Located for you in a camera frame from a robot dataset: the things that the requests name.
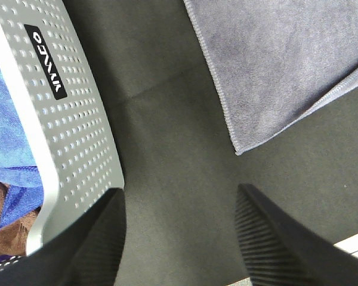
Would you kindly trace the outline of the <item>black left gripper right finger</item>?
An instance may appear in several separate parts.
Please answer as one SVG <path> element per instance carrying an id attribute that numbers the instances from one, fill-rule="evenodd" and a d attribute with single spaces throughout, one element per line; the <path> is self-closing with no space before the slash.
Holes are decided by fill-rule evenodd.
<path id="1" fill-rule="evenodd" d="M 300 224 L 251 184 L 238 186 L 235 229 L 252 285 L 358 285 L 358 258 Z"/>

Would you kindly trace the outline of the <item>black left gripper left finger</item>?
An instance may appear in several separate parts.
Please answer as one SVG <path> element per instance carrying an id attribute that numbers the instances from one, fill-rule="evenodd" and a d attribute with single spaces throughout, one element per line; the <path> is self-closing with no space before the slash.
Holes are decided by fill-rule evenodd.
<path id="1" fill-rule="evenodd" d="M 112 188 L 40 250 L 0 265 L 0 285 L 114 285 L 125 237 L 125 194 Z"/>

